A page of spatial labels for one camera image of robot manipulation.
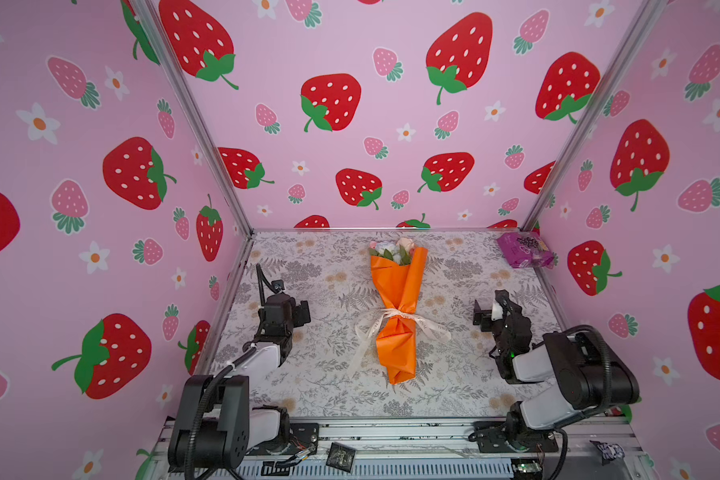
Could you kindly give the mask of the white rose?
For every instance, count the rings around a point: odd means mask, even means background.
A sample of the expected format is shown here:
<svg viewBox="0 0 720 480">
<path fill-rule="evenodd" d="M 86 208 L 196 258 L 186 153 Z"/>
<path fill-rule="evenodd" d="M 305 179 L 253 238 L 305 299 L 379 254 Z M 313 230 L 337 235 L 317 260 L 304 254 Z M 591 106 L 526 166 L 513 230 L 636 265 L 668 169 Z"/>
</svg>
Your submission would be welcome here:
<svg viewBox="0 0 720 480">
<path fill-rule="evenodd" d="M 369 245 L 369 254 L 391 260 L 395 263 L 400 263 L 402 258 L 400 247 L 396 242 L 391 241 L 371 242 Z"/>
</svg>

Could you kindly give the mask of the white ribbon strip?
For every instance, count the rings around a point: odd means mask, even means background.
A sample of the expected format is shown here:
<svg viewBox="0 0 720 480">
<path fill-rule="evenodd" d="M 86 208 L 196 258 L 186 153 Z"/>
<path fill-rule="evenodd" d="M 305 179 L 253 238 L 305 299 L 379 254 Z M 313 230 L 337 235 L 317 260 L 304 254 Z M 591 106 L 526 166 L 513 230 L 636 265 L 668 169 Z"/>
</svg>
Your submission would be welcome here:
<svg viewBox="0 0 720 480">
<path fill-rule="evenodd" d="M 360 341 L 360 344 L 349 362 L 346 375 L 348 378 L 352 378 L 359 367 L 361 366 L 362 360 L 370 348 L 371 340 L 381 331 L 382 326 L 386 321 L 391 319 L 405 319 L 414 322 L 413 331 L 421 329 L 425 336 L 430 340 L 438 342 L 448 342 L 451 340 L 451 332 L 443 325 L 422 317 L 417 314 L 405 313 L 394 308 L 384 308 L 371 310 L 371 313 L 378 314 L 378 317 L 370 324 L 370 326 L 364 330 L 361 324 L 355 325 L 355 334 Z"/>
</svg>

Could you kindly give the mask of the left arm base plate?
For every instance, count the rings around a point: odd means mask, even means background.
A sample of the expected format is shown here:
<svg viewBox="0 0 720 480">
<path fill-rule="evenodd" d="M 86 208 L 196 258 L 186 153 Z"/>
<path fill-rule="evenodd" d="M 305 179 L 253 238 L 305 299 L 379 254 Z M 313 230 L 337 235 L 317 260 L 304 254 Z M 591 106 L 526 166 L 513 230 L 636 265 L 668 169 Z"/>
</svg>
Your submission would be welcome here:
<svg viewBox="0 0 720 480">
<path fill-rule="evenodd" d="M 249 449 L 246 455 L 290 456 L 302 450 L 315 451 L 319 443 L 319 429 L 318 423 L 291 423 L 288 428 L 281 427 L 273 439 Z"/>
</svg>

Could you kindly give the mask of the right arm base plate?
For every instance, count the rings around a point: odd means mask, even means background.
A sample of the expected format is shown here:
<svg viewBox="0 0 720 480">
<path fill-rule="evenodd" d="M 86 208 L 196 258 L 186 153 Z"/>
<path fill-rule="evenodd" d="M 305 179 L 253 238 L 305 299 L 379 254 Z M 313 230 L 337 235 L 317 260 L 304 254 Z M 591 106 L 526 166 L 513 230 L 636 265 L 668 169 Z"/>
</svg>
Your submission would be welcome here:
<svg viewBox="0 0 720 480">
<path fill-rule="evenodd" d="M 558 453 L 553 431 L 528 430 L 508 426 L 506 421 L 486 420 L 473 424 L 467 440 L 476 443 L 481 453 Z"/>
</svg>

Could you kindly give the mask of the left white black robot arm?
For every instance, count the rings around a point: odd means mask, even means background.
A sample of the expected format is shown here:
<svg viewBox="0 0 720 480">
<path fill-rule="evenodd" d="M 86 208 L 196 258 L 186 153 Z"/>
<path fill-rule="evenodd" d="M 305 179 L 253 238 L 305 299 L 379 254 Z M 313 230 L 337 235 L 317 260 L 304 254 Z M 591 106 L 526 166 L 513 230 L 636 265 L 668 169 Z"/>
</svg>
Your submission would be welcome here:
<svg viewBox="0 0 720 480">
<path fill-rule="evenodd" d="M 285 363 L 294 330 L 311 322 L 309 304 L 278 293 L 264 301 L 258 317 L 255 335 L 237 359 L 215 375 L 193 375 L 185 383 L 167 452 L 171 473 L 207 479 L 235 470 L 252 449 L 278 451 L 290 444 L 287 410 L 252 407 L 250 391 Z"/>
</svg>

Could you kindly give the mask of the orange wrapping paper sheet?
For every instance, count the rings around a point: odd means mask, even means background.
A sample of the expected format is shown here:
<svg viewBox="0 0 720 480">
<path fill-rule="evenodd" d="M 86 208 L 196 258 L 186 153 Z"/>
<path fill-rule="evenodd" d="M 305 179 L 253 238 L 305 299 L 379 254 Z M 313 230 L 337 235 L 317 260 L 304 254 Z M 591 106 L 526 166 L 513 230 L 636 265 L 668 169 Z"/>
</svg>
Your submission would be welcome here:
<svg viewBox="0 0 720 480">
<path fill-rule="evenodd" d="M 375 345 L 388 382 L 397 385 L 413 380 L 417 367 L 417 329 L 413 315 L 424 276 L 428 250 L 416 247 L 408 265 L 372 256 L 372 281 L 384 304 Z"/>
</svg>

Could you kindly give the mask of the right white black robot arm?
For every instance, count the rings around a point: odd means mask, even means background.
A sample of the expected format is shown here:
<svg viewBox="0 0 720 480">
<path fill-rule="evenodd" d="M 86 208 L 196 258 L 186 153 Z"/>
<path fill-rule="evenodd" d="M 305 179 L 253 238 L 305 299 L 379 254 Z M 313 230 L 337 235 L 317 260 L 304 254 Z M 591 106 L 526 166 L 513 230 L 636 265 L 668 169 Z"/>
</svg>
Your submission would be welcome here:
<svg viewBox="0 0 720 480">
<path fill-rule="evenodd" d="M 489 309 L 474 304 L 473 324 L 492 334 L 489 357 L 506 383 L 553 382 L 535 397 L 515 402 L 504 421 L 476 422 L 468 440 L 482 452 L 555 451 L 558 431 L 640 398 L 635 375 L 592 326 L 546 333 L 534 344 L 530 318 L 506 290 L 495 292 Z"/>
</svg>

